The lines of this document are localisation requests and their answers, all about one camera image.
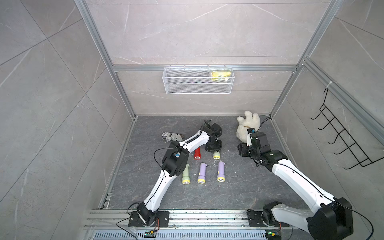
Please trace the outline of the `red flashlight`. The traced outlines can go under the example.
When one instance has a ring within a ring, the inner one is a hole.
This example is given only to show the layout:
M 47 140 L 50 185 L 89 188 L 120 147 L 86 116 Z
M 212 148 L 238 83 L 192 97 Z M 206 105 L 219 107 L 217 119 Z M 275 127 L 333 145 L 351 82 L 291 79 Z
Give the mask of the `red flashlight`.
M 201 150 L 200 150 L 200 148 L 197 148 L 197 149 L 194 151 L 194 159 L 195 159 L 195 160 L 200 160 L 200 159 L 201 159 Z

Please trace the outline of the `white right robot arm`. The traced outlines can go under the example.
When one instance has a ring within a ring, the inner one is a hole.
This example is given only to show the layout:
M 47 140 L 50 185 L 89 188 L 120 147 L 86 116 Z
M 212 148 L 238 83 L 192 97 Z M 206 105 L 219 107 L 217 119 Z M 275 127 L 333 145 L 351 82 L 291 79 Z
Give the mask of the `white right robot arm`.
M 263 224 L 280 223 L 297 227 L 315 240 L 343 240 L 354 232 L 352 206 L 345 198 L 335 198 L 305 176 L 281 151 L 271 150 L 267 136 L 247 130 L 246 143 L 238 145 L 242 157 L 252 159 L 282 179 L 306 203 L 300 210 L 274 201 L 263 207 Z

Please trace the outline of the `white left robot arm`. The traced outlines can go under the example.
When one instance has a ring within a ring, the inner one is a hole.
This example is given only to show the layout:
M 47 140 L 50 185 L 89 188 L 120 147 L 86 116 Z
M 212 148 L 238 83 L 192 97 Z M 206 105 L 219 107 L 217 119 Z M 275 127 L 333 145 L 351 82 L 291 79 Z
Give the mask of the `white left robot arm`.
M 207 120 L 192 137 L 185 141 L 170 143 L 162 159 L 161 173 L 157 182 L 148 197 L 137 206 L 137 213 L 145 226 L 149 227 L 155 221 L 165 193 L 176 177 L 186 169 L 190 153 L 203 145 L 208 152 L 221 151 L 222 141 L 219 137 L 222 133 L 220 125 L 211 124 L 211 121 Z

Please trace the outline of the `green flashlight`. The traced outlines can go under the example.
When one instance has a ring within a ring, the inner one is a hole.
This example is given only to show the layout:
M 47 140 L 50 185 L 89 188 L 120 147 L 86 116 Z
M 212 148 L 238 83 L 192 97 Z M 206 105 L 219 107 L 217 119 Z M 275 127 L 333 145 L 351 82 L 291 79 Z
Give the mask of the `green flashlight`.
M 219 160 L 219 159 L 221 158 L 221 153 L 220 153 L 220 152 L 214 152 L 214 154 L 213 154 L 213 158 L 214 158 L 215 160 Z
M 189 176 L 189 164 L 186 165 L 183 173 L 182 173 L 182 184 L 183 185 L 188 185 L 190 184 L 191 180 L 190 180 L 190 176 Z

